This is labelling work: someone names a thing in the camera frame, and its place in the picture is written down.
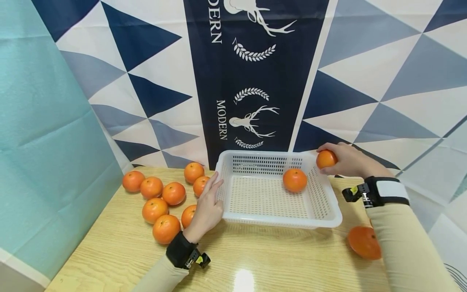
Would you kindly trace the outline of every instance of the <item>laurel wreath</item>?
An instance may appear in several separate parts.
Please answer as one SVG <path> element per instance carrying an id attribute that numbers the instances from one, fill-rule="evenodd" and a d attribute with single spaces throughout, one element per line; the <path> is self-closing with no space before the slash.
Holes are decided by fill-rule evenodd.
<path id="1" fill-rule="evenodd" d="M 234 97 L 234 103 L 237 104 L 237 102 L 241 101 L 242 99 L 245 98 L 245 96 L 248 96 L 248 95 L 259 95 L 261 96 L 262 98 L 264 98 L 265 100 L 269 101 L 269 95 L 267 93 L 265 93 L 263 90 L 259 89 L 259 88 L 245 88 L 243 89 L 242 91 L 240 91 L 239 93 L 237 93 L 237 95 L 235 95 Z"/>
<path id="2" fill-rule="evenodd" d="M 239 145 L 240 147 L 243 147 L 243 148 L 246 148 L 246 149 L 254 149 L 254 148 L 258 148 L 261 145 L 263 145 L 263 141 L 261 141 L 259 143 L 256 143 L 256 144 L 246 144 L 245 142 L 243 142 L 242 140 L 240 140 L 237 137 L 235 137 L 235 143 L 237 143 L 237 145 Z"/>
<path id="3" fill-rule="evenodd" d="M 264 60 L 276 51 L 276 45 L 273 45 L 272 47 L 269 47 L 267 50 L 261 53 L 250 52 L 247 49 L 245 49 L 241 43 L 237 42 L 237 38 L 234 39 L 232 44 L 235 44 L 235 46 L 233 47 L 235 53 L 237 53 L 237 55 L 240 58 L 247 62 L 258 62 Z"/>

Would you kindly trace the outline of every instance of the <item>hand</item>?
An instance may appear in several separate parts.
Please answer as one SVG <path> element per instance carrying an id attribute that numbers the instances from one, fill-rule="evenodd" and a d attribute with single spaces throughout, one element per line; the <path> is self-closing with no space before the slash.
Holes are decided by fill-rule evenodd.
<path id="1" fill-rule="evenodd" d="M 344 175 L 348 177 L 390 177 L 394 175 L 381 163 L 366 156 L 361 151 L 340 142 L 338 145 L 326 143 L 319 147 L 317 152 L 330 150 L 337 156 L 337 163 L 332 167 L 321 169 L 321 173 L 327 175 Z"/>
<path id="2" fill-rule="evenodd" d="M 222 219 L 224 202 L 216 200 L 219 187 L 224 183 L 221 179 L 214 183 L 219 174 L 214 173 L 205 185 L 203 193 L 198 199 L 196 211 L 191 224 L 183 231 L 185 238 L 191 243 L 198 243 L 209 230 L 213 229 Z"/>

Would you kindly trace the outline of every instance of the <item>yellow clip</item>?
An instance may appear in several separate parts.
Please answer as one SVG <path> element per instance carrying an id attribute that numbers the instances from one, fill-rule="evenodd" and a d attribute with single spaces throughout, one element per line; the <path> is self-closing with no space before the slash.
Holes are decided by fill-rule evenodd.
<path id="1" fill-rule="evenodd" d="M 354 186 L 354 187 L 350 188 L 350 191 L 352 192 L 353 195 L 355 195 L 358 192 L 358 187 Z"/>

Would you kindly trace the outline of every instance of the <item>wooden table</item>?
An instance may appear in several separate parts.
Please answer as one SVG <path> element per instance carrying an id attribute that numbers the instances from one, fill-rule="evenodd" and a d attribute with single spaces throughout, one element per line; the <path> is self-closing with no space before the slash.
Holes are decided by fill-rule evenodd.
<path id="1" fill-rule="evenodd" d="M 184 182 L 183 170 L 137 170 L 159 177 L 164 185 Z M 343 214 L 342 224 L 334 229 L 303 230 L 221 221 L 199 247 L 211 257 L 211 264 L 206 270 L 192 268 L 175 291 L 389 291 L 382 261 L 363 260 L 346 243 L 350 228 L 369 225 L 362 204 L 346 203 L 340 194 L 343 188 L 359 182 L 331 179 Z M 178 218 L 186 206 L 196 203 L 192 188 L 187 184 L 185 187 L 186 202 L 170 209 Z M 128 194 L 120 187 L 46 291 L 131 291 L 165 253 L 165 247 L 152 237 L 152 226 L 142 218 L 144 202 L 141 195 Z"/>

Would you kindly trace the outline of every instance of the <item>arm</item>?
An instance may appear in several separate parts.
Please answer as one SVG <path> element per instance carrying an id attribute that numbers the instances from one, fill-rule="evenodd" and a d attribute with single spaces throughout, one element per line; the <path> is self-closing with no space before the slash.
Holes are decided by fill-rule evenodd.
<path id="1" fill-rule="evenodd" d="M 323 168 L 323 174 L 394 177 L 380 163 L 345 143 L 327 143 L 318 152 L 324 149 L 333 151 L 338 162 L 333 167 Z M 386 204 L 366 211 L 381 246 L 392 292 L 458 291 L 428 234 L 409 206 Z"/>
<path id="2" fill-rule="evenodd" d="M 171 292 L 187 275 L 188 270 L 174 267 L 164 255 L 144 275 L 133 292 Z"/>
<path id="3" fill-rule="evenodd" d="M 188 242 L 197 244 L 209 230 L 213 229 L 222 219 L 224 203 L 216 201 L 217 189 L 224 183 L 215 183 L 216 172 L 206 183 L 203 193 L 198 199 L 196 212 L 191 224 L 183 231 Z M 133 292 L 171 292 L 187 275 L 188 270 L 175 267 L 164 255 L 141 279 Z"/>
<path id="4" fill-rule="evenodd" d="M 367 209 L 381 246 L 392 292 L 450 292 L 457 286 L 428 234 L 407 205 Z"/>

